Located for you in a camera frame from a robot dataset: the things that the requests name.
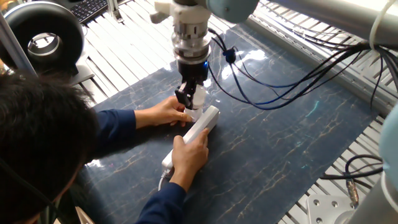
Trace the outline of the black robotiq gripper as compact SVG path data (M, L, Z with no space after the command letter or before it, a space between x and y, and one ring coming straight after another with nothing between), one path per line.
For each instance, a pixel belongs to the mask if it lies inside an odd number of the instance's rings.
M208 61L187 64L181 61L177 62L178 72L182 76L182 84L175 90L175 96L179 103L186 109L193 109L193 96L197 85L203 85L208 78Z

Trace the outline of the person's left hand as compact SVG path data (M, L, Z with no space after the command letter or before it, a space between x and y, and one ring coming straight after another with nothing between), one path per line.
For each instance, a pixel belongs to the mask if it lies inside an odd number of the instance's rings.
M182 126L192 122L193 118L184 112L185 105L178 102L176 96L170 96L155 106L144 109L143 115L147 126L158 126L162 124L176 125L178 122Z

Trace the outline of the person's right hand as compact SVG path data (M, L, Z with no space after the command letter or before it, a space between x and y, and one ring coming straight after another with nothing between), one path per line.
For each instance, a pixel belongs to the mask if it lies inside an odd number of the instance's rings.
M170 182L179 185L186 192L188 192L196 173L208 160L208 134L209 130L205 128L188 144L184 143L183 137L174 137L172 152L174 174Z

